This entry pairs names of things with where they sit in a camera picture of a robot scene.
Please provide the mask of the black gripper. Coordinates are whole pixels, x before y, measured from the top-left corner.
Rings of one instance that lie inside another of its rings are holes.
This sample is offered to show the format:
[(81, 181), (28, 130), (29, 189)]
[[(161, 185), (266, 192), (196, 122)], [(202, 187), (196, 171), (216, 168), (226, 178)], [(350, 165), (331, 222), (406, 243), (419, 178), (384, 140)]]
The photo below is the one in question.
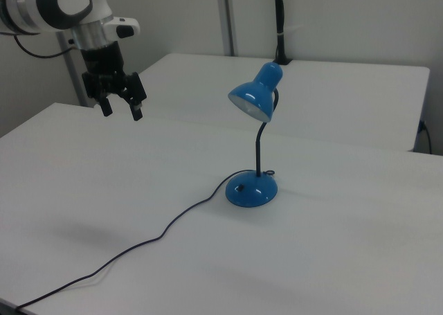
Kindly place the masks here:
[(147, 94), (139, 78), (139, 74), (125, 74), (124, 61), (118, 43), (111, 43), (102, 48), (82, 50), (82, 58), (87, 71), (82, 74), (82, 80), (90, 99), (94, 99), (105, 117), (113, 111), (107, 93), (123, 91), (123, 99), (128, 103), (135, 121), (143, 117), (142, 101)]

